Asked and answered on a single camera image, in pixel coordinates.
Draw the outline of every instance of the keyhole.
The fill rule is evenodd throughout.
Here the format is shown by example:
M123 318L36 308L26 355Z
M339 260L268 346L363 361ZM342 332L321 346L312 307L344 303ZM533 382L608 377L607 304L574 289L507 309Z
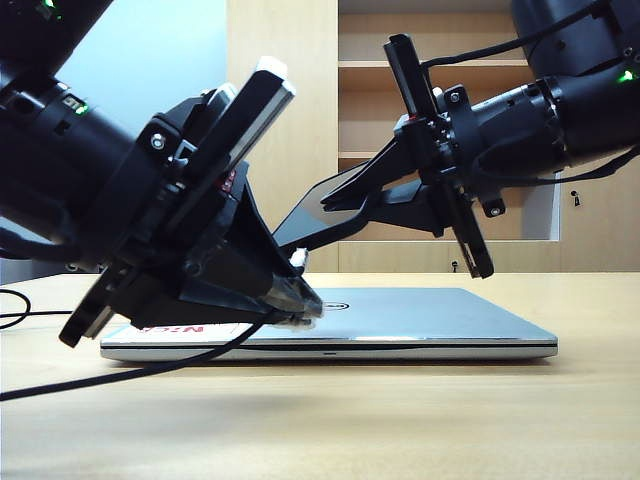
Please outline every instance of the keyhole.
M578 192L576 192L575 190L573 190L571 192L571 196L573 197L573 204L576 207L579 207L580 206L580 194Z

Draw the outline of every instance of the wall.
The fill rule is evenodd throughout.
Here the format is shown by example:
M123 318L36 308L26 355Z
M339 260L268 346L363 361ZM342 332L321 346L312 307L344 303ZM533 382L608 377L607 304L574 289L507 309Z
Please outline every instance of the wall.
M224 0L115 0L58 78L137 133L154 113L226 81L226 51ZM61 268L3 260L0 284Z

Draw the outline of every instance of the shelf compartment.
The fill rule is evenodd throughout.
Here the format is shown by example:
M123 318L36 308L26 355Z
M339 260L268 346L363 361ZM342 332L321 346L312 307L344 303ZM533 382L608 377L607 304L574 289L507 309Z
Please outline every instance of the shelf compartment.
M472 60L431 69L434 86L446 90L462 83L473 91L506 91L533 80L526 60ZM397 90L388 62L349 60L338 62L340 92Z
M509 12L509 0L340 0L338 2L340 14L354 13L478 13L478 12Z
M341 14L338 18L338 58L386 60L383 45L397 33L411 36L421 58L456 55L517 37L507 12ZM516 49L492 58L523 59L524 54Z
M338 171L355 167L362 162L371 160L378 152L338 152Z

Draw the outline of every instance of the black cable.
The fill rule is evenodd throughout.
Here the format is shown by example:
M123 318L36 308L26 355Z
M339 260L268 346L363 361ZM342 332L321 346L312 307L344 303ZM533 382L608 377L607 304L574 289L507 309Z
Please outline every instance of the black cable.
M540 46L540 44L542 43L542 38L539 39L535 45L533 45L531 47L531 49L529 50L529 53L527 54L527 63L531 64L531 59L533 58L533 54L536 53L536 50L538 49L538 47Z
M566 28L574 23L582 20L583 18L595 14L598 10L605 7L611 3L611 0L596 0L591 3L588 7L582 8L578 10L576 13L569 15L568 17L550 25L549 27L533 33L531 35L527 35L526 37L518 38L515 40L511 40L509 42L501 43L499 45L494 45L492 47L483 48L480 50L474 50L472 52L462 53L460 55L454 55L449 57L438 57L432 60L428 60L421 64L423 71L428 72L429 68L434 67L436 65L452 65L455 63L466 62L468 60L477 60L479 58L490 57L493 55L498 55L499 53L508 52L510 50L515 50L516 48L524 47L530 43L537 42L544 37L551 35L552 33L556 33L563 28Z
M6 228L0 228L0 248L12 255L48 262L74 262L82 251L76 245L53 245L22 238Z
M233 340L230 340L229 342L220 345L219 347L216 347L209 352L184 358L182 360L163 362L161 364L150 365L148 367L128 370L126 372L109 373L106 375L98 375L96 377L89 377L80 380L71 380L68 382L52 383L49 385L41 385L39 387L30 387L19 390L11 390L9 392L2 392L0 393L0 402L4 402L7 400L16 400L18 398L33 397L36 395L45 395L48 393L64 392L67 390L75 390L78 388L106 385L109 383L121 382L124 380L132 380L135 378L148 377L150 375L171 372L173 370L179 370L180 368L184 368L195 363L211 360L227 353L230 350L233 350L234 348L239 347L245 340L251 337L251 335L256 333L265 323L268 323L269 318L274 313L275 311L266 314L259 323L254 323Z
M4 248L0 248L0 258L6 260L29 260L29 257L23 257L22 255L16 255L9 250L5 250Z
M507 139L503 142L496 143L491 148L488 148L482 152L473 162L473 175L484 177L494 182L499 183L500 187L540 187L544 185L559 185L562 183L570 182L583 182L585 180L596 180L599 178L610 177L616 173L620 168L624 167L631 160L640 155L640 145L634 146L631 150L622 155L610 160L606 164L580 175L567 178L530 178L530 177L515 177L507 175L496 175L490 171L482 168L482 160L493 153L495 150L499 150L505 144L509 144L513 141L513 138Z
M29 312L29 313L3 313L0 318L11 318L25 315L27 317L44 317L47 315L71 315L73 310L47 310L44 312Z
M25 306L24 312L22 313L5 313L3 315L0 315L0 318L18 317L18 319L13 322L0 325L0 330L13 327L14 325L19 324L21 321L23 321L25 318L29 316L29 314L31 313L31 300L29 300L29 297L27 297L24 293L16 292L15 290L9 290L7 288L0 288L0 294L13 295L14 297L18 297L20 300L24 302L24 306Z

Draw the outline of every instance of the wooden cabinet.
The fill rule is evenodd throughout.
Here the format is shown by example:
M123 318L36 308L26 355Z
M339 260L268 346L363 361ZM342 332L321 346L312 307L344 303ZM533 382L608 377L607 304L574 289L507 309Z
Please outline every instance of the wooden cabinet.
M289 65L298 97L252 152L252 186L274 227L317 181L371 158L405 113L383 44L409 33L422 59L515 37L507 0L232 0L229 74L241 83L260 55ZM474 102L532 80L522 51L437 67L434 84L465 85ZM604 181L504 191L508 212L477 212L496 271L640 269L633 188L640 165ZM570 192L580 194L574 206ZM312 252L312 270L465 271L451 234L370 224L354 237Z

